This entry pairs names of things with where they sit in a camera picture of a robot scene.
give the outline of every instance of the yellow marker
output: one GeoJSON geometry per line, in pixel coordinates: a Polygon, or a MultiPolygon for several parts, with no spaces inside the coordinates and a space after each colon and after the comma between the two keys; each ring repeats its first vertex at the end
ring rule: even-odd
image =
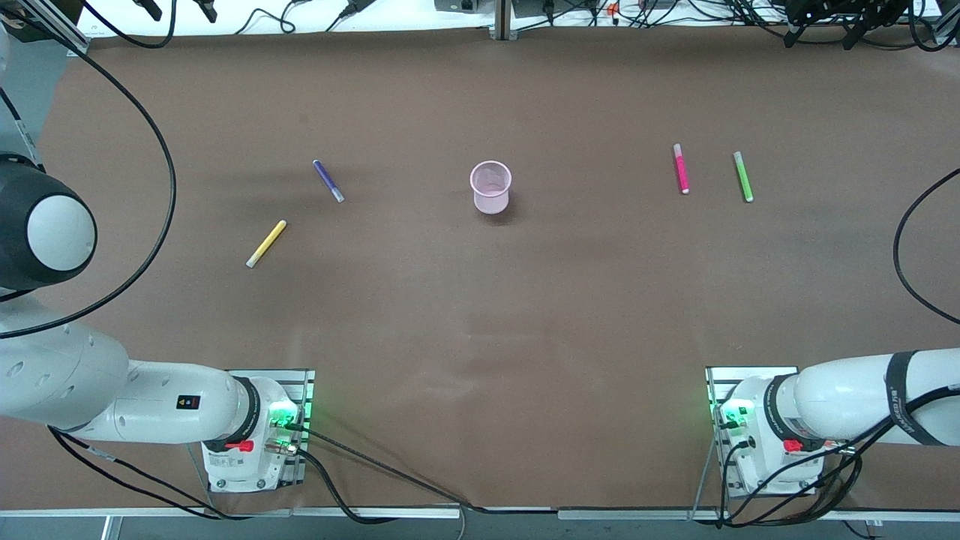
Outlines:
{"type": "Polygon", "coordinates": [[[270,235],[267,236],[267,239],[264,240],[263,243],[260,244],[260,247],[256,248],[256,251],[253,252],[253,255],[250,256],[250,260],[247,261],[247,266],[249,266],[250,268],[253,268],[256,262],[260,260],[261,257],[263,257],[263,254],[267,253],[267,250],[270,249],[270,246],[274,244],[274,240],[276,240],[276,238],[280,236],[280,233],[283,233],[283,230],[286,227],[287,227],[287,222],[281,219],[280,222],[276,224],[276,227],[274,227],[274,229],[270,231],[270,235]]]}

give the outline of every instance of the marker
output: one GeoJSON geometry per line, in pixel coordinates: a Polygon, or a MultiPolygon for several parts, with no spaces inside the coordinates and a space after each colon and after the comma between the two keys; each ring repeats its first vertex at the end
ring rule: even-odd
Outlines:
{"type": "Polygon", "coordinates": [[[743,155],[739,152],[734,152],[733,160],[736,161],[736,174],[740,176],[740,187],[743,188],[743,199],[748,203],[752,203],[754,201],[754,192],[750,189],[750,181],[747,180],[747,167],[743,165],[743,155]]]}
{"type": "Polygon", "coordinates": [[[286,227],[287,222],[281,219],[280,222],[276,224],[276,227],[270,231],[270,234],[267,235],[267,238],[263,240],[263,242],[260,244],[260,247],[256,248],[256,251],[250,256],[250,260],[247,261],[247,266],[249,268],[253,268],[256,262],[263,257],[263,254],[267,253],[267,250],[270,249],[270,246],[274,244],[274,240],[280,236],[280,233],[283,233],[283,230],[286,229],[286,227]]]}
{"type": "Polygon", "coordinates": [[[337,200],[338,203],[344,202],[344,195],[340,192],[340,188],[333,183],[333,179],[330,178],[330,173],[326,172],[324,166],[320,163],[320,160],[313,160],[313,168],[317,169],[317,174],[320,175],[320,178],[324,180],[327,189],[330,190],[330,193],[333,193],[333,198],[337,200]]]}
{"type": "Polygon", "coordinates": [[[680,183],[680,192],[683,195],[688,195],[690,193],[690,184],[686,181],[684,153],[680,151],[679,142],[673,145],[673,159],[677,163],[677,180],[680,183]]]}

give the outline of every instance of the pink marker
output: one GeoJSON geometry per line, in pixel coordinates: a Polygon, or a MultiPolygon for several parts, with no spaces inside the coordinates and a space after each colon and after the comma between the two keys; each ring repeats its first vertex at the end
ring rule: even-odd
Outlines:
{"type": "Polygon", "coordinates": [[[680,192],[683,195],[690,193],[690,184],[686,181],[686,167],[684,153],[680,151],[680,143],[673,145],[673,159],[677,162],[677,178],[680,181],[680,192]]]}

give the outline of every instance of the black label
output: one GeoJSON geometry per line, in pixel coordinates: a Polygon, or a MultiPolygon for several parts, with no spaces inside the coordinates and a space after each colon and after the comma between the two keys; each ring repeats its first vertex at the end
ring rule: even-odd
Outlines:
{"type": "Polygon", "coordinates": [[[200,396],[180,396],[177,398],[177,408],[200,408],[200,396]]]}

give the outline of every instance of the cup rim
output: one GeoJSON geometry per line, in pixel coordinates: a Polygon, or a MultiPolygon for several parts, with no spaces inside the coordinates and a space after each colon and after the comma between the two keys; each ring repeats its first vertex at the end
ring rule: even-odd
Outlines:
{"type": "Polygon", "coordinates": [[[504,165],[500,161],[496,161],[496,160],[480,161],[479,163],[474,165],[473,170],[470,171],[470,188],[473,189],[473,193],[481,197],[487,197],[488,199],[491,199],[493,197],[499,197],[500,195],[503,195],[507,191],[510,191],[510,186],[511,184],[513,184],[513,182],[514,182],[514,175],[513,173],[510,172],[510,167],[508,167],[507,165],[504,165]],[[503,170],[507,171],[507,186],[504,187],[502,191],[498,191],[492,195],[489,195],[487,193],[481,193],[480,190],[477,189],[477,186],[476,184],[473,183],[473,181],[474,181],[474,177],[476,175],[477,169],[479,169],[482,165],[487,165],[491,163],[494,165],[500,165],[501,167],[503,167],[503,170]]]}

